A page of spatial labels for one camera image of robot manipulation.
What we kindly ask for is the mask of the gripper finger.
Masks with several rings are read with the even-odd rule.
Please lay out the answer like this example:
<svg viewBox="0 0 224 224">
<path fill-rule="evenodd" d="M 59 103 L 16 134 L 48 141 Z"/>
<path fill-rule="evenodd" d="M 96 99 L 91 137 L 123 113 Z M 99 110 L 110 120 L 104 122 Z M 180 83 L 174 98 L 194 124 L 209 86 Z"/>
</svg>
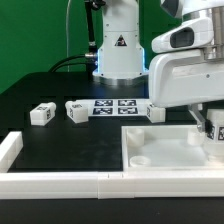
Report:
<svg viewBox="0 0 224 224">
<path fill-rule="evenodd" d="M 206 130 L 206 120 L 201 114 L 202 109 L 203 106 L 201 104 L 191 104 L 189 106 L 189 112 L 196 120 L 199 132 L 204 132 Z"/>
</svg>

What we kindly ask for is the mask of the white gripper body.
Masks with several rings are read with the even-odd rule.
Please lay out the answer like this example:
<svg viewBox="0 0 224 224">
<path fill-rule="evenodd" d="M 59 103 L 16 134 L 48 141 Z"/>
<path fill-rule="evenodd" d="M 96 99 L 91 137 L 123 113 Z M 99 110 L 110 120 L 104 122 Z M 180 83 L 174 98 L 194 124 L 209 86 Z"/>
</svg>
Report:
<svg viewBox="0 0 224 224">
<path fill-rule="evenodd" d="M 149 66 L 149 98 L 168 108 L 224 99 L 224 60 L 207 62 L 202 50 L 160 54 Z"/>
</svg>

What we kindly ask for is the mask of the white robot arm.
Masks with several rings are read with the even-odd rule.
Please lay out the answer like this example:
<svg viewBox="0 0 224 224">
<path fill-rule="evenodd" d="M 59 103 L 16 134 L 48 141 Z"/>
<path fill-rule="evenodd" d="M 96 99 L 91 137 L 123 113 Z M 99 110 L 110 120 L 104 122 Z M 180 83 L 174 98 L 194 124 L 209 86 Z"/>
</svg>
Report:
<svg viewBox="0 0 224 224">
<path fill-rule="evenodd" d="M 224 0 L 160 0 L 161 8 L 182 23 L 151 42 L 157 54 L 149 65 L 139 43 L 138 0 L 85 0 L 88 11 L 101 10 L 103 44 L 89 38 L 97 65 L 93 79 L 130 85 L 148 78 L 151 122 L 163 122 L 170 107 L 188 107 L 198 130 L 208 132 L 200 113 L 204 102 L 224 99 Z"/>
</svg>

